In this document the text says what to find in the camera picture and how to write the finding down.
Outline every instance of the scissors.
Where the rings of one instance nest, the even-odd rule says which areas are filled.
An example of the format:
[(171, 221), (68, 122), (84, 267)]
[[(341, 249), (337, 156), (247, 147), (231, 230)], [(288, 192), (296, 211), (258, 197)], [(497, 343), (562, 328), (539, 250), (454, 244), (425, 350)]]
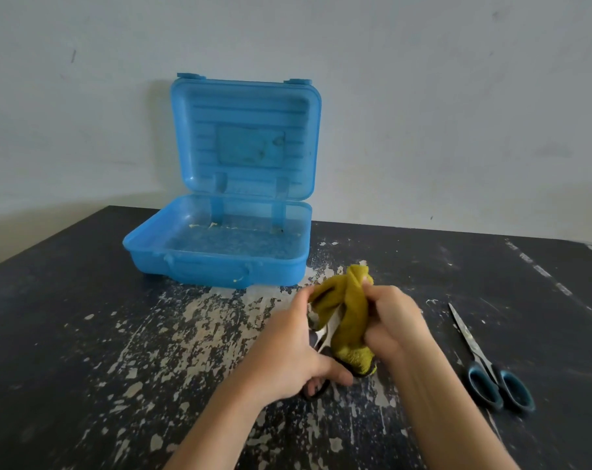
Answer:
[[(311, 328), (309, 329), (309, 345), (318, 353), (333, 357), (333, 352), (331, 351), (331, 340), (337, 331), (339, 323), (342, 321), (345, 311), (346, 306), (342, 303), (340, 306), (335, 308), (331, 318), (328, 319), (328, 322), (321, 329), (319, 329), (317, 332)], [(326, 379), (320, 389), (318, 389), (313, 395), (307, 394), (307, 386), (305, 385), (305, 387), (302, 388), (300, 394), (306, 400), (316, 400), (318, 397), (324, 394), (324, 391), (327, 390), (330, 383), (331, 381)]]
[(468, 390), (475, 401), (496, 412), (501, 411), (505, 404), (508, 404), (514, 411), (527, 413), (535, 411), (533, 396), (520, 378), (490, 363), (453, 304), (449, 303), (448, 307), (451, 309), (453, 318), (457, 322), (468, 348), (474, 355), (474, 362), (466, 369), (466, 379)]

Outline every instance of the hand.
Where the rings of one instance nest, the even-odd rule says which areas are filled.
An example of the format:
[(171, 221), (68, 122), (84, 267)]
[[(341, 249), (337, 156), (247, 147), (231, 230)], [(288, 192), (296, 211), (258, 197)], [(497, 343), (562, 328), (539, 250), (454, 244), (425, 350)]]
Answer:
[(364, 282), (363, 291), (376, 308), (365, 331), (365, 344), (384, 363), (389, 364), (407, 347), (431, 337), (420, 308), (398, 287)]
[(351, 385), (352, 374), (334, 359), (309, 346), (307, 302), (313, 287), (296, 293), (288, 310), (276, 312), (234, 372), (268, 405), (298, 394), (311, 378)]

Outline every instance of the scissor blade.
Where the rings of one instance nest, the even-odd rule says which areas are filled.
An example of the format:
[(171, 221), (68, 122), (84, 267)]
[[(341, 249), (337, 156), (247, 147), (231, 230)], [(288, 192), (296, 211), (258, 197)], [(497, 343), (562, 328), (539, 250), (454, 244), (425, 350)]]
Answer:
[(479, 356), (481, 359), (487, 362), (487, 358), (481, 351), (481, 348), (479, 347), (477, 342), (474, 340), (474, 337), (472, 336), (472, 333), (470, 333), (470, 330), (468, 329), (466, 324), (463, 323), (461, 316), (459, 316), (459, 313), (457, 313), (457, 310), (453, 307), (453, 304), (448, 303), (448, 307), (451, 309), (453, 318), (455, 319), (457, 326), (459, 327), (459, 331), (463, 335), (463, 338), (466, 340), (466, 343), (468, 344), (470, 351), (472, 351), (475, 355)]
[(328, 322), (325, 326), (325, 328), (327, 329), (327, 333), (324, 337), (324, 342), (322, 346), (318, 348), (318, 353), (322, 351), (322, 348), (331, 346), (331, 340), (333, 339), (333, 335), (337, 331), (337, 327), (342, 322), (342, 318), (344, 317), (345, 311), (346, 306), (343, 303), (337, 308), (335, 308), (335, 311), (331, 315), (331, 318), (328, 319)]

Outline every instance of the left hand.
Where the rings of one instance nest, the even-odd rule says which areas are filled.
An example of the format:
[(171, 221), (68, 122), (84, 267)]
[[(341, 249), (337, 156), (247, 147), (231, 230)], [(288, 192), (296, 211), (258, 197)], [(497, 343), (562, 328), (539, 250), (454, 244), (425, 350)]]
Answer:
[(298, 394), (311, 378), (352, 385), (344, 366), (309, 346), (307, 302), (312, 292), (312, 286), (303, 288), (289, 309), (270, 317), (235, 371), (252, 384), (263, 405)]

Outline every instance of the forearm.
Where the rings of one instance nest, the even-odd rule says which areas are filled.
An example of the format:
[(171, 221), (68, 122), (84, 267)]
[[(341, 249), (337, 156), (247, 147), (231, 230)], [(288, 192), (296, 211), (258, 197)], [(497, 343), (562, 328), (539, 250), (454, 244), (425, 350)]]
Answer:
[(164, 470), (231, 470), (262, 408), (236, 370), (217, 388)]
[(429, 468), (519, 468), (434, 339), (403, 349), (388, 366)]

